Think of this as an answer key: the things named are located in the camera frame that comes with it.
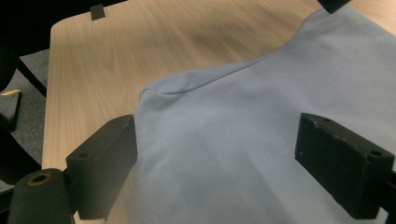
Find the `blue fabric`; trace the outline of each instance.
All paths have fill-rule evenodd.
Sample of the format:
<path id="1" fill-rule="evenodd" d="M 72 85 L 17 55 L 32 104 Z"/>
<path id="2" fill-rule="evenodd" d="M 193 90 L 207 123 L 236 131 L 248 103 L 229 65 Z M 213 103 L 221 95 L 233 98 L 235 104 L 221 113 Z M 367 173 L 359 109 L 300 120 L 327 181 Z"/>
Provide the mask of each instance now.
<path id="1" fill-rule="evenodd" d="M 396 38 L 349 7 L 256 60 L 151 83 L 135 114 L 131 223 L 352 219 L 294 159 L 301 113 L 396 153 Z"/>

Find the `table surface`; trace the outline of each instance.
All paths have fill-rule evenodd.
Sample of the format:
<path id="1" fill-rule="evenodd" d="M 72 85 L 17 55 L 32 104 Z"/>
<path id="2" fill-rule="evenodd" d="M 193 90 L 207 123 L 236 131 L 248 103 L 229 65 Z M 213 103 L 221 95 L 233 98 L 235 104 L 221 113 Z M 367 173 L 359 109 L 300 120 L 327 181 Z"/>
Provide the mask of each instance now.
<path id="1" fill-rule="evenodd" d="M 396 35 L 396 1 L 350 5 Z M 134 113 L 151 81 L 267 54 L 319 8 L 316 0 L 134 0 L 106 7 L 98 21 L 84 13 L 56 23 L 43 167 L 64 169 L 65 157 L 103 124 Z M 107 223 L 125 223 L 122 203 L 115 207 Z"/>

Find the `floor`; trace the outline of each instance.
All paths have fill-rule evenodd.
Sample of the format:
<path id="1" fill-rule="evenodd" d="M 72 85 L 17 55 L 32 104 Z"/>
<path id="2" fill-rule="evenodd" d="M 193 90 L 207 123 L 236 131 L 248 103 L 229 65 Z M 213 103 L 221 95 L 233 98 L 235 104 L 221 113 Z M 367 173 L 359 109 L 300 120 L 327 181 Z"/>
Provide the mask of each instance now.
<path id="1" fill-rule="evenodd" d="M 46 49 L 21 57 L 45 86 L 47 86 L 49 53 L 49 50 Z M 22 97 L 17 130 L 12 135 L 36 161 L 41 163 L 46 99 L 19 71 L 15 73 L 14 78 L 3 92 L 16 89 L 21 90 Z M 8 186 L 0 180 L 0 192 L 10 188 L 12 186 Z"/>

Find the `chair leg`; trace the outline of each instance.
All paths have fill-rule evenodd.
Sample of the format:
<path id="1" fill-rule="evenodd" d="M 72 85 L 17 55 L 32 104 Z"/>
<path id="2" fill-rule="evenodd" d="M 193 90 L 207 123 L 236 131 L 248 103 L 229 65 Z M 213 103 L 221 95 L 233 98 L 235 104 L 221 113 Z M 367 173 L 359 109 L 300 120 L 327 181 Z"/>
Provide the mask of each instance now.
<path id="1" fill-rule="evenodd" d="M 16 185 L 26 175 L 41 170 L 38 164 L 0 123 L 0 179 Z"/>
<path id="2" fill-rule="evenodd" d="M 35 75 L 33 75 L 33 73 L 29 70 L 29 68 L 26 66 L 26 64 L 24 64 L 21 59 L 19 59 L 18 61 L 17 69 L 23 74 L 24 77 L 26 77 L 26 79 L 30 81 L 30 83 L 32 83 L 32 85 L 35 86 L 35 88 L 41 94 L 43 94 L 43 96 L 47 97 L 47 88 L 35 77 Z"/>

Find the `black clamp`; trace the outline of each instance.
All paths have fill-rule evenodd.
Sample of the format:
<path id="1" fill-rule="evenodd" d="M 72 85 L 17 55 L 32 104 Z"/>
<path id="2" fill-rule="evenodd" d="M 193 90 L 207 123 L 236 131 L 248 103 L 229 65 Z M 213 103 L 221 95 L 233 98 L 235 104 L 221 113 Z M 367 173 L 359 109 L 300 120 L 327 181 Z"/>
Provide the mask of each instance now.
<path id="1" fill-rule="evenodd" d="M 134 116 L 113 119 L 66 158 L 66 170 L 34 172 L 0 195 L 0 212 L 8 224 L 71 224 L 77 211 L 106 218 L 136 160 Z"/>
<path id="2" fill-rule="evenodd" d="M 302 114 L 295 159 L 354 218 L 374 219 L 379 208 L 396 223 L 394 155 L 320 116 Z"/>
<path id="3" fill-rule="evenodd" d="M 106 16 L 105 8 L 103 4 L 99 4 L 96 6 L 91 7 L 91 18 L 93 21 L 102 19 Z"/>

